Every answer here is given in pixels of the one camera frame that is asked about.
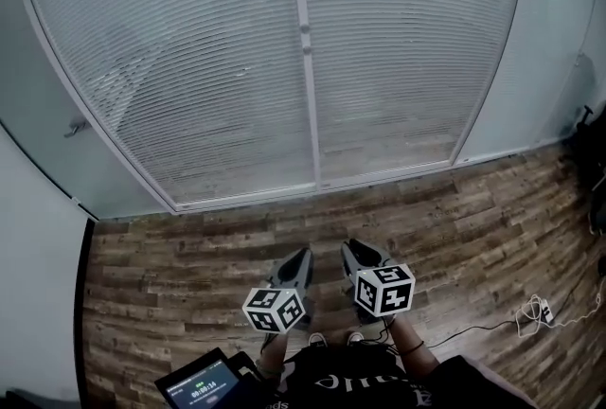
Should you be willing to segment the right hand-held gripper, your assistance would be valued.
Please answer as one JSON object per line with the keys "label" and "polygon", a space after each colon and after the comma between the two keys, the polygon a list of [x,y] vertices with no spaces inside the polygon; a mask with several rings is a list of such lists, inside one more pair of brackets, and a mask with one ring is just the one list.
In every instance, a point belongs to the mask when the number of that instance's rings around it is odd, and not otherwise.
{"label": "right hand-held gripper", "polygon": [[407,264],[395,264],[384,249],[360,240],[344,241],[341,256],[346,276],[354,280],[354,310],[362,325],[411,310],[416,279]]}

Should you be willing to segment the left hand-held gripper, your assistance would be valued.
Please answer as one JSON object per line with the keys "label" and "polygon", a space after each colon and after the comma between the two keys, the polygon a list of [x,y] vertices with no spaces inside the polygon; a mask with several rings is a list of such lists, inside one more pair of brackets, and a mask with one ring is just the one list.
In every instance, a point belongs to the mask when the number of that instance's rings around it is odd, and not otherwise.
{"label": "left hand-held gripper", "polygon": [[301,248],[279,261],[269,274],[269,285],[252,288],[242,304],[249,325],[268,334],[307,330],[312,322],[313,301],[297,289],[307,289],[311,276],[310,248]]}

